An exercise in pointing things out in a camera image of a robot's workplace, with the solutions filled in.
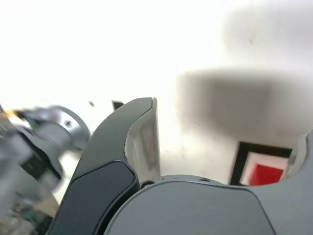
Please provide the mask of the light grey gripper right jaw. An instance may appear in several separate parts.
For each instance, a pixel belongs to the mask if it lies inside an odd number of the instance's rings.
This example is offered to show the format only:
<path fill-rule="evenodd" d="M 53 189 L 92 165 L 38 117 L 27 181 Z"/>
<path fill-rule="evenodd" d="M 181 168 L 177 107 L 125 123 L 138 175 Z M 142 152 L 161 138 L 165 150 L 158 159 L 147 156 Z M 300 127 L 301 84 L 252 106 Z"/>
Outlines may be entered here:
<path fill-rule="evenodd" d="M 132 196 L 107 235 L 310 235 L 313 232 L 313 135 L 293 176 L 254 187 L 163 181 Z"/>

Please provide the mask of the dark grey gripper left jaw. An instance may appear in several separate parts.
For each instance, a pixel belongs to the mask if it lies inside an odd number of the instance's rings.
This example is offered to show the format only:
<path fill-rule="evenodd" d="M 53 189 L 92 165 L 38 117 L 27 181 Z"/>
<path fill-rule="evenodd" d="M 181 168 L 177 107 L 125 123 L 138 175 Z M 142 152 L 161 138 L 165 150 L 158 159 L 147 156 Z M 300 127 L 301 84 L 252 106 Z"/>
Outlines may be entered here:
<path fill-rule="evenodd" d="M 157 99 L 134 99 L 94 131 L 50 227 L 51 235 L 102 234 L 140 184 L 160 176 Z"/>

